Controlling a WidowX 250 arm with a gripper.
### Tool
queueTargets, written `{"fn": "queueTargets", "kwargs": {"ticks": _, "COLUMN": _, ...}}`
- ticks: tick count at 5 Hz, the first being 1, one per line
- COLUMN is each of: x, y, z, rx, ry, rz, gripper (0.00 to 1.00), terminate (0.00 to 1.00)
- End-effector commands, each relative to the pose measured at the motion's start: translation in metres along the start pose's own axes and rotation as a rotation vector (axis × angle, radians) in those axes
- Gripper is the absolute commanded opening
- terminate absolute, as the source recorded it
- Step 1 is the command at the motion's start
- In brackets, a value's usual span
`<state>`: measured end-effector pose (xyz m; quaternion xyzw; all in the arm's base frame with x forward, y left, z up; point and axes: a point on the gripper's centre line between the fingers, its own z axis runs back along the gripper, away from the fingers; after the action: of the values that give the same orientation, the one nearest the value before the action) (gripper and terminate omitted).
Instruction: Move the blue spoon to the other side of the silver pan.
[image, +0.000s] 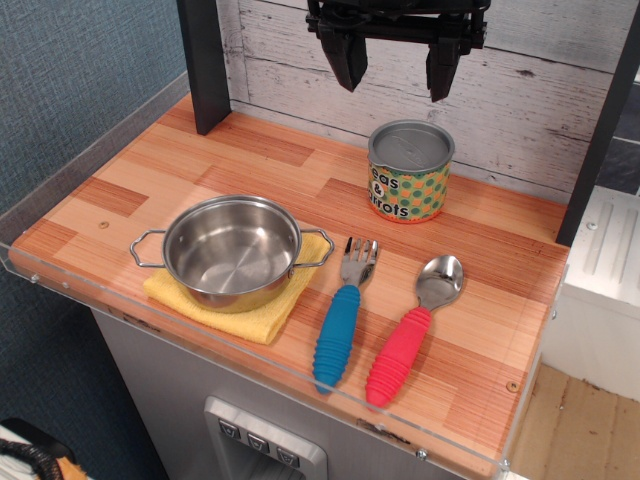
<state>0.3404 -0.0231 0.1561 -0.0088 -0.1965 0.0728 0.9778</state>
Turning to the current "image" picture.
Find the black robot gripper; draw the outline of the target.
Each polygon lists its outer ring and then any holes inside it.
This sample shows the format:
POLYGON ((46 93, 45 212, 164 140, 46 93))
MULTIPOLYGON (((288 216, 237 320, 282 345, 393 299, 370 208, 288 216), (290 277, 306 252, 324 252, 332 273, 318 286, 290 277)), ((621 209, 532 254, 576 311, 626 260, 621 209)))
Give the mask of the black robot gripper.
POLYGON ((485 1, 309 1, 307 28, 320 40, 338 83, 354 92, 367 67, 366 40, 429 44, 427 87, 445 99, 469 45, 484 42, 485 1))

